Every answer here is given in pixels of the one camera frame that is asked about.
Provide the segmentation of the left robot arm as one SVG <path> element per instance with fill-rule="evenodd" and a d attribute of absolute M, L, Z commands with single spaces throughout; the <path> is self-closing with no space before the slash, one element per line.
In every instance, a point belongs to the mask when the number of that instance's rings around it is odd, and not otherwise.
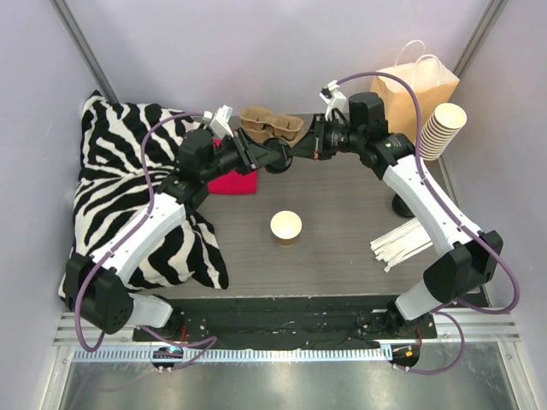
<path fill-rule="evenodd" d="M 209 182 L 231 171 L 254 172 L 283 157 L 280 148 L 252 141 L 243 129 L 219 144 L 206 128 L 186 133 L 174 171 L 156 188 L 149 205 L 91 255 L 69 258 L 63 284 L 66 306 L 77 320 L 85 319 L 108 335 L 125 325 L 147 325 L 162 340 L 174 340 L 181 333 L 181 318 L 161 298 L 130 294 L 130 277 L 160 240 L 204 202 Z"/>

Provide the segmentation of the brown paper coffee cup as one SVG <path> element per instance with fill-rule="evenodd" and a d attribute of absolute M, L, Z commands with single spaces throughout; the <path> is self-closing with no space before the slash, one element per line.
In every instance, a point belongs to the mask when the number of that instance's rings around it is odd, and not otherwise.
<path fill-rule="evenodd" d="M 270 231 L 275 242 L 283 247 L 290 247 L 295 244 L 302 229 L 303 222 L 301 218 L 292 211 L 279 211 L 270 220 Z"/>

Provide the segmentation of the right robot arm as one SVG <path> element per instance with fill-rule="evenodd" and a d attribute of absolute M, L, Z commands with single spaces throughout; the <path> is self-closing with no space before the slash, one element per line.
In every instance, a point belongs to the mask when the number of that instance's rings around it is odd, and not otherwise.
<path fill-rule="evenodd" d="M 351 96 L 349 114 L 341 120 L 316 115 L 288 155 L 325 161 L 338 152 L 358 155 L 402 198 L 439 256 L 417 285 L 387 304 L 385 324 L 393 336 L 406 337 L 425 314 L 493 279 L 502 238 L 467 219 L 426 169 L 417 166 L 414 145 L 403 134 L 388 131 L 384 103 L 376 93 Z"/>

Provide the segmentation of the black cup lid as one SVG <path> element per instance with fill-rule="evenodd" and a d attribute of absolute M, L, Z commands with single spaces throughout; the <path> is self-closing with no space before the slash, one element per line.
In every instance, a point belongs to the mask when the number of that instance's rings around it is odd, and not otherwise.
<path fill-rule="evenodd" d="M 266 171 L 271 174 L 286 172 L 293 162 L 290 145 L 285 140 L 279 138 L 270 138 L 264 145 L 277 153 L 276 160 L 265 166 Z"/>

